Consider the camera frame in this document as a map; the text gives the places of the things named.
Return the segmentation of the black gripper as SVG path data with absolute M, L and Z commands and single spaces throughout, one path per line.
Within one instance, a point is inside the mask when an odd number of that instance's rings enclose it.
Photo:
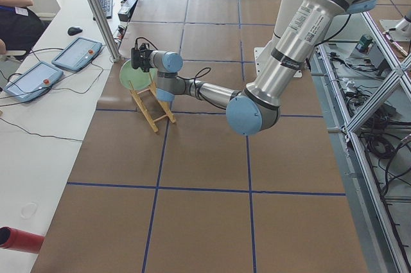
M 153 50 L 150 49 L 143 49 L 141 50 L 141 70 L 144 73 L 148 73 L 152 68 L 150 63 L 150 56 L 153 53 Z

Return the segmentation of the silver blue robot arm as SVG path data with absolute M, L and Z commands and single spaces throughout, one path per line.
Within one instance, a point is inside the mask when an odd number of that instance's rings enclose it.
M 372 10 L 377 0 L 299 0 L 294 16 L 280 35 L 256 59 L 256 79 L 242 91 L 183 78 L 182 57 L 172 51 L 150 49 L 147 43 L 131 49 L 133 69 L 157 71 L 156 97 L 171 102 L 187 95 L 225 109 L 229 126 L 240 135 L 254 135 L 275 125 L 280 117 L 280 97 L 295 74 L 319 46 L 336 16 Z

